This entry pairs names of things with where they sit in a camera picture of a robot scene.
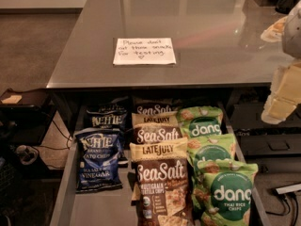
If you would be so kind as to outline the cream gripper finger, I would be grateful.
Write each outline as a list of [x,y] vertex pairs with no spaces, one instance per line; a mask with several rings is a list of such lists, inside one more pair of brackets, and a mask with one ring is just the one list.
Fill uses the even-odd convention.
[[279,124],[286,121],[295,109],[296,105],[269,95],[261,113],[261,120],[269,124]]
[[294,60],[289,66],[279,66],[273,75],[272,93],[295,104],[301,103],[301,60]]

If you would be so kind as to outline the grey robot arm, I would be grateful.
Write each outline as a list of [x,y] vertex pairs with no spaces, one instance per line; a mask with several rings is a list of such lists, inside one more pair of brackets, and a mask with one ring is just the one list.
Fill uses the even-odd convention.
[[285,54],[293,57],[287,66],[279,66],[274,74],[270,95],[263,107],[261,120],[279,124],[301,104],[301,1],[289,14],[274,22],[261,34],[268,42],[279,41]]

